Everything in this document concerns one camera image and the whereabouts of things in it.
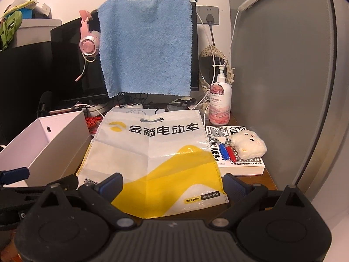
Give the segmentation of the white yellow shopping bag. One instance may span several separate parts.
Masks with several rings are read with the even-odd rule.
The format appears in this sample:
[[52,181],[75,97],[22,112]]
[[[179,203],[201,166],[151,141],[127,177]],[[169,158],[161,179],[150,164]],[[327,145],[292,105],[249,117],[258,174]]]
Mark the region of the white yellow shopping bag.
[[228,202],[197,110],[157,115],[108,112],[77,171],[80,184],[123,177],[112,204],[127,214],[159,218]]

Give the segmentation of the black white book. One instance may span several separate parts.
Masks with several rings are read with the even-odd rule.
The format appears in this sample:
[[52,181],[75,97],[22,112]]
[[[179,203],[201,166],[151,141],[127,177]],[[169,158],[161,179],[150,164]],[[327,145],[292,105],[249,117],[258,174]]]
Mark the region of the black white book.
[[247,130],[243,126],[219,126],[212,125],[206,127],[206,133],[209,137],[210,151],[217,162],[219,171],[222,176],[231,173],[234,176],[257,176],[264,172],[265,164],[261,157],[249,160],[239,158],[234,149],[237,161],[234,163],[231,160],[224,160],[220,151],[219,144],[230,145],[231,141],[228,137],[242,130]]

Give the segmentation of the blue marker pen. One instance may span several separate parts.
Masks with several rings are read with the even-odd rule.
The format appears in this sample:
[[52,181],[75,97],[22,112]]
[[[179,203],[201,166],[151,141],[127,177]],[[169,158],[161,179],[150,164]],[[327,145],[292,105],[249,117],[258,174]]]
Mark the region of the blue marker pen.
[[220,151],[223,159],[224,160],[230,160],[230,156],[229,156],[229,153],[227,152],[227,149],[226,149],[225,145],[221,143],[218,146],[219,146],[219,151]]

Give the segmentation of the red marker pen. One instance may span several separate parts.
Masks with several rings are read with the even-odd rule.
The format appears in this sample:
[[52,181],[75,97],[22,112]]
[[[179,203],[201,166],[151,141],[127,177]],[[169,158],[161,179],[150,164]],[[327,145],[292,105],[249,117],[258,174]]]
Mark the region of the red marker pen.
[[235,163],[237,159],[235,157],[234,149],[230,145],[226,145],[225,148],[227,150],[230,160]]

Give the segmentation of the white cardboard box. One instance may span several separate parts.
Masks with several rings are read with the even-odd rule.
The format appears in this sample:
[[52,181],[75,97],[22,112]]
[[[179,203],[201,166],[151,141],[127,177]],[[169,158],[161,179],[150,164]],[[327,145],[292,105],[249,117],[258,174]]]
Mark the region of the white cardboard box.
[[1,170],[29,169],[11,187],[45,186],[77,171],[91,139],[82,111],[38,118],[1,152]]

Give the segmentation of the anime print mouse pad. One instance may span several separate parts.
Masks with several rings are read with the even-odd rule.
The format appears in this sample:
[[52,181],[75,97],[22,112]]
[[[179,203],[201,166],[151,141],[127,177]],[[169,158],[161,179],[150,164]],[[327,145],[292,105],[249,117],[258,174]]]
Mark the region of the anime print mouse pad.
[[123,113],[131,113],[131,114],[140,114],[140,115],[156,115],[165,112],[163,108],[144,108],[140,103],[129,103],[116,105],[111,108],[112,112],[123,112]]

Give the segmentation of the pink lotion pump bottle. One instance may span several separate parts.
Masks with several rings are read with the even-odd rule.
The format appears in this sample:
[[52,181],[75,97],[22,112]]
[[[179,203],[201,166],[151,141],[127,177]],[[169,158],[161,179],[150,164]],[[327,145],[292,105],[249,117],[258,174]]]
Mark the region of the pink lotion pump bottle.
[[232,87],[224,74],[225,66],[219,67],[217,81],[210,86],[209,121],[213,125],[227,125],[230,121]]

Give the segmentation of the pink headset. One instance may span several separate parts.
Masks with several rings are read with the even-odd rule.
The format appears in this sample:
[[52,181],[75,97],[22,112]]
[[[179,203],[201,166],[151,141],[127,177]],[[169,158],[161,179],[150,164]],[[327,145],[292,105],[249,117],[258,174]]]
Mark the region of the pink headset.
[[89,29],[89,21],[92,20],[91,13],[87,10],[80,10],[79,14],[81,17],[79,48],[85,61],[81,74],[75,79],[76,82],[83,77],[87,63],[95,61],[100,46],[100,32]]

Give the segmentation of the blue towel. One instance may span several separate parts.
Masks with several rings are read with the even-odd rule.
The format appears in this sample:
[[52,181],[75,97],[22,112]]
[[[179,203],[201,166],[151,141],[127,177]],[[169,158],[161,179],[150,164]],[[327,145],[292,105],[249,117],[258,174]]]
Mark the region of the blue towel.
[[190,94],[190,0],[107,0],[98,18],[109,97],[121,92]]

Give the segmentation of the white grey printer box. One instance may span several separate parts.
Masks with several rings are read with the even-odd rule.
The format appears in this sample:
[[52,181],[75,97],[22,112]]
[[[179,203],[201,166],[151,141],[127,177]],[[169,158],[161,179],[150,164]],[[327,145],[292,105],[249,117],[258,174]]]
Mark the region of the white grey printer box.
[[10,48],[51,41],[51,30],[62,25],[57,19],[25,19],[15,32]]

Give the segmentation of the green plush toy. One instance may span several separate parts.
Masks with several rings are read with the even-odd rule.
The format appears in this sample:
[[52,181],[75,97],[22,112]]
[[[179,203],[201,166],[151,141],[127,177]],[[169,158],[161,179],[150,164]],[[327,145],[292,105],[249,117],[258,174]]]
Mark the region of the green plush toy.
[[21,11],[14,11],[9,16],[1,19],[1,51],[8,48],[21,24]]

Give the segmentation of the wall power socket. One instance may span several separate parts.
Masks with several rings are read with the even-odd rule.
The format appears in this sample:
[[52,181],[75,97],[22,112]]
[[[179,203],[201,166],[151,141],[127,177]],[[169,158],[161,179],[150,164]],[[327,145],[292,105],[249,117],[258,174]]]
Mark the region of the wall power socket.
[[219,25],[219,8],[216,6],[198,5],[196,6],[198,14],[198,24]]

